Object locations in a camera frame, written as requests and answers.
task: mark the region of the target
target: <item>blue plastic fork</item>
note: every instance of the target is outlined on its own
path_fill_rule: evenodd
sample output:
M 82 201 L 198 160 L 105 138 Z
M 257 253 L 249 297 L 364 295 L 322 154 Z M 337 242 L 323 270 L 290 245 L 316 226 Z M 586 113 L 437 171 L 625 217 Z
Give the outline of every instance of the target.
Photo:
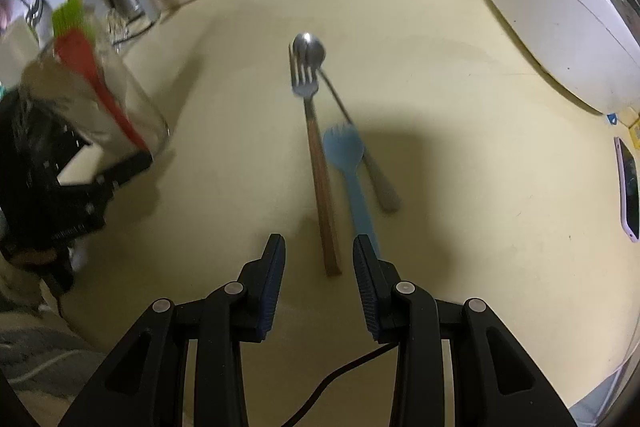
M 351 219 L 355 235 L 365 233 L 369 236 L 376 256 L 380 258 L 380 248 L 373 230 L 373 222 L 367 208 L 367 201 L 362 193 L 356 169 L 362 161 L 364 143 L 357 129 L 350 124 L 336 125 L 325 131 L 322 146 L 326 159 L 344 175 L 347 183 L 347 194 L 351 207 Z

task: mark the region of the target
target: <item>spoon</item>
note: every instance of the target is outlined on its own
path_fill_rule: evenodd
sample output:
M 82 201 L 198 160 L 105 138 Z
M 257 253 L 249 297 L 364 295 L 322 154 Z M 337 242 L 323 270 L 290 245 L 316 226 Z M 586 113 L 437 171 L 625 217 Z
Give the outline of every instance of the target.
M 332 165 L 344 175 L 347 184 L 347 195 L 351 207 L 351 219 L 355 235 L 364 233 L 369 236 L 371 246 L 376 256 L 380 258 L 380 248 L 373 223 L 367 208 L 367 201 L 362 193 L 356 170 L 364 155 L 364 143 L 358 135 L 358 130 L 351 124 L 336 125 L 329 128 L 322 138 L 324 154 Z
M 338 107 L 340 107 L 346 121 L 354 125 L 347 109 L 342 104 L 342 100 L 340 100 L 340 96 L 338 96 L 331 81 L 322 70 L 322 63 L 326 57 L 326 52 L 320 39 L 310 33 L 299 34 L 293 41 L 293 52 L 300 60 L 309 66 L 314 78 L 316 71 L 320 73 L 320 76 L 322 76 L 326 87 L 329 88 L 329 91 L 331 91 L 331 94 L 334 96 L 335 102 L 338 104 Z M 400 196 L 398 196 L 394 186 L 366 148 L 364 150 L 364 165 L 367 167 L 367 172 L 369 172 L 373 192 L 376 195 L 380 208 L 387 213 L 398 211 L 402 206 Z

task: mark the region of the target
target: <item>cutlery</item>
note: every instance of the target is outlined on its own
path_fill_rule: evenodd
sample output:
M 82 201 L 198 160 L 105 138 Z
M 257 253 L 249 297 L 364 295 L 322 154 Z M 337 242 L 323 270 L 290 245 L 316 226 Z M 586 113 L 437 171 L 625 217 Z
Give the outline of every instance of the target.
M 313 97 L 318 92 L 318 78 L 306 63 L 298 57 L 294 57 L 292 46 L 289 46 L 289 66 L 293 92 L 300 96 L 305 104 L 306 134 L 309 142 L 311 169 L 316 191 L 320 240 L 324 254 L 324 270 L 327 275 L 339 275 L 342 270 L 340 269 L 338 244 L 335 236 L 331 187 L 313 102 Z
M 365 233 L 369 236 L 371 246 L 380 258 L 380 247 L 373 229 L 373 222 L 367 208 L 367 201 L 362 193 L 356 170 L 364 155 L 364 143 L 360 139 L 358 130 L 352 124 L 336 125 L 329 128 L 322 138 L 324 153 L 329 163 L 339 169 L 344 175 L 347 185 L 347 195 L 351 207 L 354 235 Z
M 351 120 L 347 109 L 344 107 L 342 100 L 340 100 L 340 96 L 338 96 L 333 84 L 322 69 L 326 52 L 320 39 L 309 33 L 298 35 L 294 41 L 294 53 L 298 54 L 298 56 L 302 55 L 305 57 L 305 62 L 309 67 L 312 68 L 313 71 L 318 71 L 326 87 L 329 88 L 329 91 L 331 91 L 331 94 L 334 96 L 335 102 L 338 104 L 338 107 L 340 107 L 346 121 L 353 125 L 353 120 Z M 367 167 L 367 172 L 369 172 L 373 192 L 376 195 L 380 208 L 387 213 L 397 212 L 402 206 L 402 200 L 366 147 L 364 150 L 364 165 Z

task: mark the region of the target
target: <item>brown handle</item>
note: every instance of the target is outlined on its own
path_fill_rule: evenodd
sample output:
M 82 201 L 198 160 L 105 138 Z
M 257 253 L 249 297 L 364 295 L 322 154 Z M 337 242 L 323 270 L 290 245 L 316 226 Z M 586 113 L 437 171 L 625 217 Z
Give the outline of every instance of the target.
M 334 206 L 331 201 L 331 187 L 326 159 L 320 141 L 318 121 L 314 116 L 306 118 L 306 133 L 309 138 L 309 152 L 311 154 L 311 169 L 314 174 L 314 188 L 316 189 L 316 205 L 318 206 L 318 222 L 320 225 L 320 240 L 324 253 L 324 270 L 327 275 L 340 275 L 340 251 L 335 237 Z

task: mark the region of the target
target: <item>spoon handle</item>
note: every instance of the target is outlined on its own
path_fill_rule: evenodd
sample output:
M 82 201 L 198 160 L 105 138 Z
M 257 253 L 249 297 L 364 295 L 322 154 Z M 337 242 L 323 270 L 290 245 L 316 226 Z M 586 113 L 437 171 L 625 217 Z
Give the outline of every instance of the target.
M 318 207 L 318 224 L 320 226 L 320 241 L 324 254 L 324 271 L 327 275 L 340 275 L 340 251 L 335 235 L 334 206 L 331 200 L 331 185 L 329 172 L 326 168 L 324 150 L 320 141 L 318 121 L 313 109 L 312 100 L 305 100 L 306 135 L 309 140 L 311 155 L 311 170 L 314 175 L 316 190 L 316 206 Z
M 355 173 L 345 172 L 344 180 L 347 183 L 347 195 L 349 197 L 355 235 L 360 235 L 361 233 L 368 235 L 373 251 L 376 252 L 376 257 L 380 259 L 380 247 L 378 247 L 376 232 L 373 230 L 373 222 L 371 221 L 367 201 L 362 193 L 358 176 Z
M 373 185 L 373 192 L 376 195 L 380 208 L 388 214 L 397 212 L 402 206 L 402 200 L 396 192 L 394 186 L 389 179 L 385 176 L 378 163 L 373 159 L 373 156 L 369 154 L 369 150 L 364 150 L 364 156 L 362 157 L 364 165 L 369 172 L 369 178 L 371 178 L 371 184 Z

